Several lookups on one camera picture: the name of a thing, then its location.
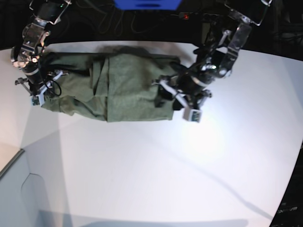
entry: wrinkled fabric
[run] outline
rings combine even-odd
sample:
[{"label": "wrinkled fabric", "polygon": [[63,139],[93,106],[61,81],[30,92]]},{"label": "wrinkled fabric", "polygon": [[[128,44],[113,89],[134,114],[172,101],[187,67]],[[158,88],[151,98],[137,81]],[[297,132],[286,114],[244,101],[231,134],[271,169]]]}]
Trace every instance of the wrinkled fabric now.
[{"label": "wrinkled fabric", "polygon": [[[57,80],[61,96],[46,97],[42,107],[108,122],[171,120],[172,102],[155,108],[158,87],[151,86],[160,75],[174,74],[171,61],[179,59],[166,55],[61,53],[52,64],[72,66],[73,72]],[[87,69],[87,75],[75,72]]]}]

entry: green cloth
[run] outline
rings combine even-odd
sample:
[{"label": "green cloth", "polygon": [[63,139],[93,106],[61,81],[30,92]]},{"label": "green cloth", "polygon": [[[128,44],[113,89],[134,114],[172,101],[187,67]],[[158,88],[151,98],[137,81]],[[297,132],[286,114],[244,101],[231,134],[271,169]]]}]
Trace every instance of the green cloth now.
[{"label": "green cloth", "polygon": [[157,86],[151,86],[160,75],[172,75],[167,55],[60,53],[52,64],[72,65],[73,70],[87,70],[89,75],[71,72],[57,82],[60,97],[46,97],[45,109],[68,115],[108,122],[171,120],[172,102],[155,108]]}]

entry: folded green fabric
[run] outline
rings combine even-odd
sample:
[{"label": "folded green fabric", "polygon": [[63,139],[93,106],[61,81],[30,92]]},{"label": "folded green fabric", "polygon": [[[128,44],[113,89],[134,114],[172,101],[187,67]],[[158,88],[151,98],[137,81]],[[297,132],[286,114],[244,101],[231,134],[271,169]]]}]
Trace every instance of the folded green fabric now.
[{"label": "folded green fabric", "polygon": [[[125,53],[58,56],[52,64],[73,66],[73,71],[58,79],[62,95],[46,97],[43,108],[108,122],[172,119],[172,102],[155,108],[158,88],[151,82],[160,75],[172,75],[169,63],[179,62],[177,57]],[[79,73],[87,69],[89,75]]]}]

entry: blue object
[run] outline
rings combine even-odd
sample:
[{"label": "blue object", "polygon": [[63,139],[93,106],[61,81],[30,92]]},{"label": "blue object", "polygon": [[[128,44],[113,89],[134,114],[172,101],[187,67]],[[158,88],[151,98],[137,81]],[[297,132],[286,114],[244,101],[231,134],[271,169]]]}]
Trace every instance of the blue object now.
[{"label": "blue object", "polygon": [[176,10],[182,0],[115,0],[121,10]]}]

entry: white table surface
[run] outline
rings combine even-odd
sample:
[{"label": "white table surface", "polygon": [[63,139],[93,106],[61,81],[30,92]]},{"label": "white table surface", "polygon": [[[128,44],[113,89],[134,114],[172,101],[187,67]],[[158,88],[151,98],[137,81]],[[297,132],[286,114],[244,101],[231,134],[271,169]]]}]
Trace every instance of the white table surface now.
[{"label": "white table surface", "polygon": [[[149,47],[187,65],[195,60],[191,44],[50,49],[115,45]],[[0,52],[0,142],[26,150],[31,173],[45,180],[40,207],[54,225],[270,225],[303,139],[303,62],[241,51],[232,76],[209,87],[213,98],[200,124],[182,120],[182,112],[173,121],[106,123],[30,107],[27,92],[14,85],[23,74],[9,53]]]}]

